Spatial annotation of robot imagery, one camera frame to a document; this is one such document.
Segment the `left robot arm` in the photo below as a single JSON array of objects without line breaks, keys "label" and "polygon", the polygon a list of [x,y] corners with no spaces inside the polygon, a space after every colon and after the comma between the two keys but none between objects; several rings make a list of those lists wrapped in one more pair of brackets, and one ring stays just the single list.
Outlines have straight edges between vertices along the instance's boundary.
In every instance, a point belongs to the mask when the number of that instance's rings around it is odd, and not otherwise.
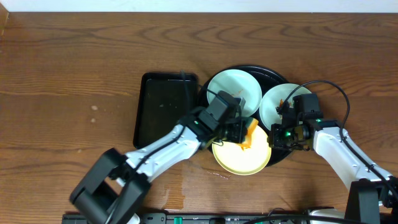
[{"label": "left robot arm", "polygon": [[195,108],[146,147],[125,154],[115,148],[104,152],[69,200],[88,223],[130,223],[154,179],[214,140],[228,140],[230,134],[238,142],[245,135],[240,108]]}]

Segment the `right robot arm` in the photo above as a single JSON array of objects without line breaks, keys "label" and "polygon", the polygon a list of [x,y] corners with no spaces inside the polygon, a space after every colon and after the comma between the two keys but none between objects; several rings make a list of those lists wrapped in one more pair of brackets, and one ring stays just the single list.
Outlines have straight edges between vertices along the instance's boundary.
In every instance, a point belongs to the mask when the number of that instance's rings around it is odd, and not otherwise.
[{"label": "right robot arm", "polygon": [[349,191],[345,220],[397,223],[397,177],[379,167],[350,138],[342,123],[325,119],[318,105],[276,106],[281,121],[270,126],[272,149],[315,151]]}]

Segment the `green and yellow sponge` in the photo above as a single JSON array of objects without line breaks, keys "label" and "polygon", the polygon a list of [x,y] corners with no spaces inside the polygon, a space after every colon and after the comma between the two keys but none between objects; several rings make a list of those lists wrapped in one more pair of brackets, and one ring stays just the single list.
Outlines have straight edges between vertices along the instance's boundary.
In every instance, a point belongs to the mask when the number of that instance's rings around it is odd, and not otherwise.
[{"label": "green and yellow sponge", "polygon": [[258,120],[252,117],[243,118],[240,126],[238,146],[242,150],[251,147],[252,135],[257,128]]}]

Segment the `yellow plate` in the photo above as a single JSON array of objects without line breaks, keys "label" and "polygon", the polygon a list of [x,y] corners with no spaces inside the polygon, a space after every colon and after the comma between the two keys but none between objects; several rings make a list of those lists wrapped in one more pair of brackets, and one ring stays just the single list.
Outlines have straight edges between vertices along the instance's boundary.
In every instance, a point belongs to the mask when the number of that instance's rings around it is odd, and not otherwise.
[{"label": "yellow plate", "polygon": [[250,148],[242,150],[232,142],[213,143],[213,155],[218,164],[236,175],[252,175],[261,171],[271,158],[272,149],[267,143],[268,135],[257,125]]}]

